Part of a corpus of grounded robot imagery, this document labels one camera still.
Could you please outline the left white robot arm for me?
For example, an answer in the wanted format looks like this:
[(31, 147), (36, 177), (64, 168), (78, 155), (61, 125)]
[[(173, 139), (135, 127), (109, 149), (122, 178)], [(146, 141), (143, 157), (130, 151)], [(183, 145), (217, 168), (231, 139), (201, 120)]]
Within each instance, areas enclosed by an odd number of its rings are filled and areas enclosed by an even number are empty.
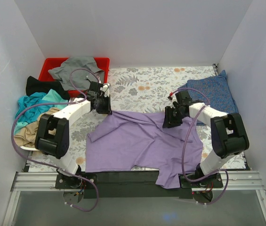
[(74, 104), (68, 105), (54, 114), (40, 117), (35, 139), (35, 148), (49, 156), (57, 166), (62, 180), (71, 188), (82, 184), (81, 168), (68, 153), (70, 147), (70, 127), (82, 116), (95, 110), (98, 114), (111, 115), (110, 84), (91, 82), (86, 99), (77, 97)]

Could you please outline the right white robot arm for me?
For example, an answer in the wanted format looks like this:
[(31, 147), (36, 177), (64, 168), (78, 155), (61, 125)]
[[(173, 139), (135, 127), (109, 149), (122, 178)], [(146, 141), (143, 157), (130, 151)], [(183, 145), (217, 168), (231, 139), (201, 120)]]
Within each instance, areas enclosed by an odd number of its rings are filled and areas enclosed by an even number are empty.
[(186, 117), (192, 118), (191, 128), (197, 121), (210, 127), (213, 150), (197, 165), (193, 174), (183, 173), (187, 182), (206, 187), (223, 165), (247, 150), (250, 143), (239, 113), (221, 112), (212, 108), (210, 101), (192, 100), (188, 91), (188, 88), (182, 88), (169, 94), (171, 104), (165, 107), (163, 128), (178, 127)]

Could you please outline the purple t shirt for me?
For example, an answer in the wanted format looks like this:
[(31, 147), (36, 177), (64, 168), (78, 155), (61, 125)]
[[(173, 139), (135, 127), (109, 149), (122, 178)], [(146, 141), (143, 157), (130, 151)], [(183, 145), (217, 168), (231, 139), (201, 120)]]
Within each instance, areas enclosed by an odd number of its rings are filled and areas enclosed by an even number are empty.
[(163, 113), (115, 111), (86, 138), (85, 171), (128, 171), (135, 166), (158, 169), (156, 184), (179, 188), (179, 175), (192, 173), (202, 158), (203, 143), (191, 118), (163, 128)]

